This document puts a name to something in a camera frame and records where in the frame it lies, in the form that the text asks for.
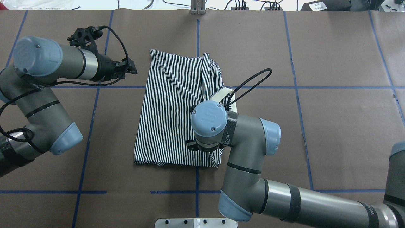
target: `gray robotic arm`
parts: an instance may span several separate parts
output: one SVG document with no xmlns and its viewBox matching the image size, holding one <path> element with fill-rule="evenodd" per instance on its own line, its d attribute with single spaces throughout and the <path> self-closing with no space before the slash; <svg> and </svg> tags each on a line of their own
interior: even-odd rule
<svg viewBox="0 0 405 228">
<path fill-rule="evenodd" d="M 405 142 L 393 147 L 384 203 L 365 204 L 261 178 L 264 156 L 280 143 L 276 123 L 204 101 L 192 112 L 192 127 L 199 149 L 232 147 L 218 205 L 230 219 L 247 222 L 258 213 L 319 228 L 405 227 Z"/>
<path fill-rule="evenodd" d="M 102 36 L 107 26 L 82 29 L 68 38 L 70 45 L 51 39 L 24 37 L 14 49 L 14 64 L 0 72 L 0 99 L 16 104 L 29 121 L 24 128 L 5 132 L 0 129 L 0 177 L 32 162 L 39 155 L 51 151 L 59 155 L 78 144 L 83 136 L 75 122 L 50 89 L 62 83 L 105 86 L 125 78 L 125 73 L 136 74 L 134 62 L 126 58 L 112 61 L 99 54 L 95 39 Z M 105 82 L 85 84 L 76 81 L 56 82 L 59 78 Z"/>
</svg>

